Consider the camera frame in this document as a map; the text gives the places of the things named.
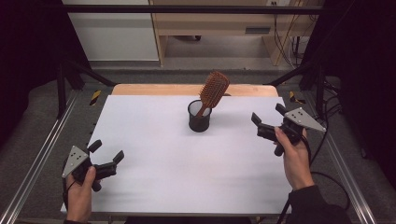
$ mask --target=wooden hairbrush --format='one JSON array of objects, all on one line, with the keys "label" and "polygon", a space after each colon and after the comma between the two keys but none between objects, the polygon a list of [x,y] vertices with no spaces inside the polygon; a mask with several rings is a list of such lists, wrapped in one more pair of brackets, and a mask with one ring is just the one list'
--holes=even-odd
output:
[{"label": "wooden hairbrush", "polygon": [[212,72],[206,79],[206,84],[201,89],[200,97],[202,107],[196,117],[201,117],[207,108],[215,108],[221,97],[227,91],[230,80],[220,72]]}]

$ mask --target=white tabletop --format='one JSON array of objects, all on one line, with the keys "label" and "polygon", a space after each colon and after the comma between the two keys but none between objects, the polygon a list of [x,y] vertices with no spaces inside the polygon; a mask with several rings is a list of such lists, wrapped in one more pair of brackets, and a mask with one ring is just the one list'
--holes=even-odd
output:
[{"label": "white tabletop", "polygon": [[103,164],[123,150],[117,174],[102,182],[92,211],[136,216],[280,214],[291,190],[275,145],[257,136],[255,112],[280,125],[280,97],[223,97],[204,133],[190,130],[197,96],[110,95],[91,143]]}]

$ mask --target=dark sleeve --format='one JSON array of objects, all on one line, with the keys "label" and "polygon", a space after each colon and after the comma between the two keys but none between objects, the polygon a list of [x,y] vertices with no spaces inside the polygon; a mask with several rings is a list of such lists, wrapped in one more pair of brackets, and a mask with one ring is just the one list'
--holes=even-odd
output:
[{"label": "dark sleeve", "polygon": [[64,220],[64,224],[84,224],[81,222],[75,222],[75,221],[69,221],[67,219]]},{"label": "dark sleeve", "polygon": [[288,217],[288,224],[351,223],[342,207],[324,201],[318,186],[293,191],[289,194],[289,201],[291,215]]}]

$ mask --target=finger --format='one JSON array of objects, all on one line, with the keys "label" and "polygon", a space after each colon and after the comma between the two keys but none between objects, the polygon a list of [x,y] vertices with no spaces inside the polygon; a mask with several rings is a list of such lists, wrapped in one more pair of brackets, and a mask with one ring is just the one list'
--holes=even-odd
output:
[{"label": "finger", "polygon": [[95,167],[91,166],[90,169],[88,169],[88,172],[85,175],[84,183],[82,184],[82,188],[84,191],[88,190],[89,192],[91,192],[92,183],[95,180],[95,177],[96,177],[96,169]]},{"label": "finger", "polygon": [[292,150],[293,145],[291,144],[291,142],[290,142],[289,138],[286,136],[286,134],[283,133],[283,131],[279,127],[275,127],[274,130],[275,130],[275,135],[276,135],[277,141],[283,146],[285,151]]}]

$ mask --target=hand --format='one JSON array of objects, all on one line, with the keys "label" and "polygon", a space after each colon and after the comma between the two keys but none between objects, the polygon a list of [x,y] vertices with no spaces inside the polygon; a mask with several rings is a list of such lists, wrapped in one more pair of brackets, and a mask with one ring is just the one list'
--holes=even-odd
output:
[{"label": "hand", "polygon": [[[286,178],[293,190],[315,185],[309,170],[308,151],[305,144],[300,141],[296,145],[293,145],[285,133],[278,127],[275,127],[275,134],[277,141],[285,148],[283,164]],[[303,136],[306,137],[305,129],[303,130]]]},{"label": "hand", "polygon": [[66,219],[87,223],[92,210],[92,183],[95,180],[96,170],[93,166],[88,170],[84,183],[75,182],[72,175],[67,177],[66,186],[68,191],[68,210]]}]

